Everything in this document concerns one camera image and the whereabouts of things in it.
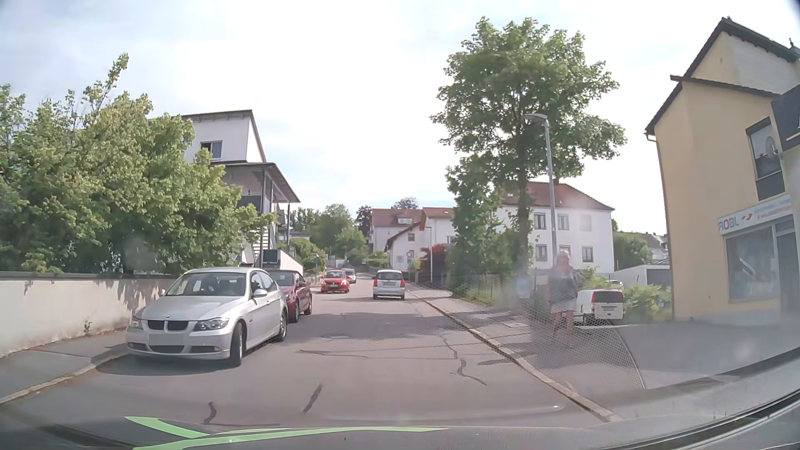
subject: car wheel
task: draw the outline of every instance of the car wheel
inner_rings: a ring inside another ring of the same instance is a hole
[[[281,313],[281,327],[278,330],[278,335],[275,336],[275,342],[283,342],[286,339],[286,320],[289,318],[289,312],[283,310]]]
[[[294,314],[292,315],[292,323],[297,323],[300,320],[300,300],[294,301]]]
[[[234,335],[230,338],[230,355],[228,356],[228,365],[232,368],[237,368],[242,365],[242,358],[245,357],[245,343],[242,338],[242,324],[237,323],[234,327]]]

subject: car headlight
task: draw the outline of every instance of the car headlight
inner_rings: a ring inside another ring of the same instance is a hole
[[[128,322],[128,328],[141,330],[142,329],[142,320],[141,319],[137,319],[135,317],[131,317],[130,318],[130,322]]]
[[[195,331],[209,331],[209,330],[219,330],[224,328],[228,324],[228,319],[223,319],[218,317],[216,319],[208,319],[208,320],[200,320],[194,325]]]

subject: storefront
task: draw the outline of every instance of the storefront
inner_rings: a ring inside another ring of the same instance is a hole
[[[729,303],[780,299],[781,315],[800,314],[800,267],[792,202],[782,195],[721,217]]]

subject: yellow building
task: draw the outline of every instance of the yellow building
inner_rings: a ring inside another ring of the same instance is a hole
[[[800,143],[798,56],[724,18],[686,73],[671,76],[677,85],[646,127],[662,172],[678,320],[800,315],[800,151],[789,148]]]

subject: red car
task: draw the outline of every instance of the red car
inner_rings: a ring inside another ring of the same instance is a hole
[[[322,277],[320,292],[350,292],[350,281],[344,271],[327,271]]]
[[[311,288],[303,279],[302,274],[297,271],[269,270],[275,283],[286,295],[286,306],[289,308],[289,321],[297,323],[300,320],[300,313],[311,314]]]

